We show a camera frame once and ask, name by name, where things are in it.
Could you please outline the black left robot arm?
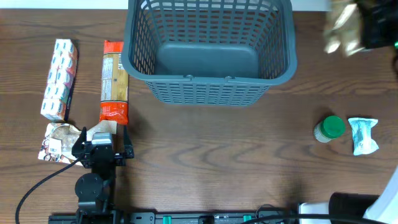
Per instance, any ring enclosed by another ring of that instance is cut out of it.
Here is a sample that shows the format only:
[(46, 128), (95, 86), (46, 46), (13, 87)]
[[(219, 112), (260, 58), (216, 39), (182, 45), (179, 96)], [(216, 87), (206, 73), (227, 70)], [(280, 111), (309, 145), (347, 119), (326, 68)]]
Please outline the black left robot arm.
[(91, 172), (82, 175), (75, 184), (78, 197), (77, 223), (127, 223), (129, 216), (114, 205), (116, 168), (134, 158), (127, 127), (123, 130), (123, 152), (113, 148), (111, 133), (96, 133), (88, 140), (83, 129), (72, 147), (72, 155)]

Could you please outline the green lid jar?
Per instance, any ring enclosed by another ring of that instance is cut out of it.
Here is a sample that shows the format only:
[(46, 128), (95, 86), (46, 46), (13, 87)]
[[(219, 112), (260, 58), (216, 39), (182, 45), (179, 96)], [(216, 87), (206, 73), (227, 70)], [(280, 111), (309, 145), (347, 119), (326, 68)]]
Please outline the green lid jar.
[(344, 121), (338, 116), (328, 116), (320, 121), (313, 130), (315, 139), (322, 143), (341, 137), (345, 133)]

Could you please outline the teal wipes packet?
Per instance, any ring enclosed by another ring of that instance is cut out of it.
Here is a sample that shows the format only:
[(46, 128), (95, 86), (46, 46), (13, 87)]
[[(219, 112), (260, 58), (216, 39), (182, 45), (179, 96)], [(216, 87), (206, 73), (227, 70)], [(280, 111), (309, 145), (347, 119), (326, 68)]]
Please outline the teal wipes packet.
[(349, 118), (348, 122), (352, 129), (354, 156), (372, 154), (379, 149), (376, 141), (371, 137), (371, 129), (377, 125), (377, 119)]

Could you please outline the gold coffee bag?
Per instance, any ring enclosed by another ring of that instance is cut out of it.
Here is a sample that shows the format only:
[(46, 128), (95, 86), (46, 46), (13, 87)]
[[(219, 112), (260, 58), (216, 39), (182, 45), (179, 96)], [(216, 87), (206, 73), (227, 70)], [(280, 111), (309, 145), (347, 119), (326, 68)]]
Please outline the gold coffee bag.
[(332, 0), (326, 13), (324, 51), (328, 54), (340, 49), (349, 57), (364, 50), (361, 43), (363, 25), (358, 4), (352, 0)]

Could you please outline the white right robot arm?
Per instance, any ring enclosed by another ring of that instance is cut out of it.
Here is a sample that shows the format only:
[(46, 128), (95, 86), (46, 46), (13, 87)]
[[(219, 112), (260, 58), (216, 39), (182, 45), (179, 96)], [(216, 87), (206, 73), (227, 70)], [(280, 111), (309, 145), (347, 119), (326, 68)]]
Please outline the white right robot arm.
[[(339, 47), (350, 56), (364, 50), (397, 48), (397, 1), (332, 1), (326, 16), (324, 51)], [(397, 223), (397, 174), (381, 195), (333, 193), (328, 202), (299, 206), (300, 223)]]

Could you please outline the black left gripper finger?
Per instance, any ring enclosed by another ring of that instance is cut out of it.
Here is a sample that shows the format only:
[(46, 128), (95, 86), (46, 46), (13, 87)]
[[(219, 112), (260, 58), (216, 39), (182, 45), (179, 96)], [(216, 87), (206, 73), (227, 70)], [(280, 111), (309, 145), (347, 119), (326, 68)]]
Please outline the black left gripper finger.
[(125, 152), (133, 152), (133, 146), (132, 146), (132, 142), (129, 137), (129, 132), (128, 132), (127, 126), (124, 126), (123, 131), (124, 131), (124, 133), (123, 133), (124, 150), (125, 150)]
[(83, 127), (81, 133), (74, 144), (74, 149), (81, 149), (83, 147), (83, 143), (86, 141), (86, 127)]

